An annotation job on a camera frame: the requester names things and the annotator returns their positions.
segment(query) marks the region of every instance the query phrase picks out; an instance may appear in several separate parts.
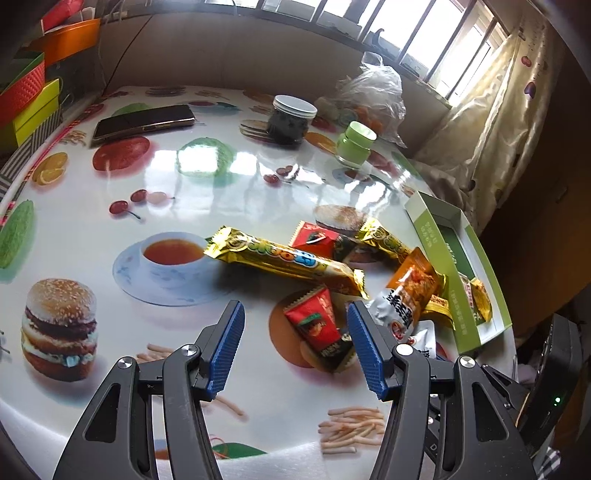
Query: smartphone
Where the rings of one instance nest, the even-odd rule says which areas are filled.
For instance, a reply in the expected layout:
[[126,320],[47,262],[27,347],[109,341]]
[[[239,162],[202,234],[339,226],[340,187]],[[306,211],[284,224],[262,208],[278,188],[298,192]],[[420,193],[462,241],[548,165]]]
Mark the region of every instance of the smartphone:
[[188,105],[151,108],[101,120],[96,126],[92,141],[104,142],[167,128],[186,127],[194,123],[195,116]]

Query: screw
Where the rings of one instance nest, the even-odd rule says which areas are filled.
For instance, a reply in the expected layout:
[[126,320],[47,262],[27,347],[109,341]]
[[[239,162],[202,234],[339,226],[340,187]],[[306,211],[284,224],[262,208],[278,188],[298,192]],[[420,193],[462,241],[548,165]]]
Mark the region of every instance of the screw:
[[474,368],[476,362],[473,358],[470,358],[469,356],[463,356],[460,358],[460,365],[466,368]]
[[399,355],[408,356],[411,355],[413,352],[413,347],[407,345],[406,343],[401,343],[400,345],[396,346],[396,351]]
[[184,356],[192,356],[197,353],[197,347],[193,344],[183,345],[181,347],[181,351],[183,352]]
[[122,369],[129,368],[133,364],[134,364],[134,359],[131,358],[130,356],[125,356],[125,357],[119,358],[119,360],[117,360],[117,366]]

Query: orange snack packet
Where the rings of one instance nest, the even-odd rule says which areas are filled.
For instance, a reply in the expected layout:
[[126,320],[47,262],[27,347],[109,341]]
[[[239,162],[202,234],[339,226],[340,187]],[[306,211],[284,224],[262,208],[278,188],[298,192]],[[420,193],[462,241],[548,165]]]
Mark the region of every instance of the orange snack packet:
[[439,277],[417,247],[366,306],[375,323],[390,327],[397,340],[406,342],[438,287]]

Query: glass jar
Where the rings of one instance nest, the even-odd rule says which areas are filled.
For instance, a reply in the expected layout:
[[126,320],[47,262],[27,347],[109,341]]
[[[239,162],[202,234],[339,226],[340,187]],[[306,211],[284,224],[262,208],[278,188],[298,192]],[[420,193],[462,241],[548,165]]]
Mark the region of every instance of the glass jar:
[[269,137],[282,145],[301,144],[318,113],[317,108],[305,100],[288,95],[277,95],[273,100],[273,108],[267,126]]
[[359,168],[371,153],[377,135],[359,122],[351,122],[336,143],[336,158],[349,168]]

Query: white jar lid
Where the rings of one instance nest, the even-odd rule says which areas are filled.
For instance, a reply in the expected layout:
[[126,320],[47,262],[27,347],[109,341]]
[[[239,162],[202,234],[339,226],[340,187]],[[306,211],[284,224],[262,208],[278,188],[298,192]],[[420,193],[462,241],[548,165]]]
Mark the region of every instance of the white jar lid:
[[277,95],[273,100],[273,106],[281,112],[299,118],[314,118],[318,113],[318,109],[311,103],[289,95]]

